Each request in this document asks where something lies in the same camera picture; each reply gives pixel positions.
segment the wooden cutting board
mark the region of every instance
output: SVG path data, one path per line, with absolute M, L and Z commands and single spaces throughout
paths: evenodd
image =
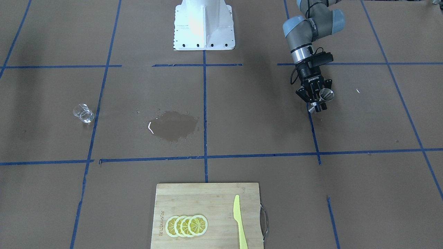
M 263 249 L 258 183 L 157 184 L 151 249 L 239 249 L 233 218 L 235 195 L 240 196 L 241 217 L 248 249 Z M 170 237 L 166 221 L 174 215 L 201 214 L 208 229 L 201 236 Z

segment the white mounting plate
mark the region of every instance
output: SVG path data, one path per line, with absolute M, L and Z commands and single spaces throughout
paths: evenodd
M 226 5 L 227 8 L 219 8 L 217 14 L 213 14 L 213 9 L 208 9 L 214 8 L 213 3 L 207 6 L 190 6 L 190 4 L 185 5 L 182 3 L 175 7 L 174 50 L 234 49 L 235 37 L 232 7 L 225 4 L 224 0 L 220 1 L 222 2 L 220 5 Z

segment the lemon slice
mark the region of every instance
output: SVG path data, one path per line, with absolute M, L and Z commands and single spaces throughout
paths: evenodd
M 178 218 L 175 220 L 175 222 L 174 222 L 174 231 L 175 231 L 175 234 L 177 234 L 177 235 L 180 236 L 180 237 L 185 237 L 185 236 L 182 234 L 182 221 L 183 221 L 183 219 L 186 218 L 186 217 L 187 217 L 186 215 L 182 215 L 182 216 L 178 217 Z
M 189 238 L 195 236 L 195 235 L 193 235 L 193 234 L 189 231 L 189 226 L 188 226 L 189 221 L 190 221 L 190 219 L 192 219 L 192 217 L 193 217 L 193 216 L 188 216 L 188 217 L 184 218 L 184 219 L 182 220 L 182 224 L 181 224 L 182 234 L 183 234 L 185 237 L 189 237 Z
M 192 235 L 203 235 L 208 229 L 208 220 L 203 215 L 194 215 L 188 223 L 188 230 Z
M 166 222 L 166 233 L 173 238 L 178 237 L 177 233 L 174 230 L 174 223 L 177 218 L 178 216 L 172 216 Z

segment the water puddle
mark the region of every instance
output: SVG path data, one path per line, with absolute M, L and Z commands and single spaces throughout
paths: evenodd
M 148 130 L 159 138 L 170 142 L 185 138 L 195 130 L 197 119 L 178 112 L 164 112 L 156 119 L 148 122 Z

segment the gray robot arm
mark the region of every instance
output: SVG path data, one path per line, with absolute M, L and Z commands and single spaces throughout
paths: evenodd
M 316 53 L 312 42 L 344 28 L 343 12 L 328 9 L 335 3 L 336 0 L 297 0 L 306 19 L 303 16 L 294 16 L 283 24 L 284 35 L 295 63 L 294 72 L 297 71 L 301 82 L 301 87 L 296 93 L 306 103 L 311 104 L 309 110 L 312 113 L 314 110 L 326 110 L 326 102 L 334 98 L 334 92 L 331 90 L 332 80 L 325 80 L 319 67 L 333 61 L 334 58 L 331 53 L 324 51 Z

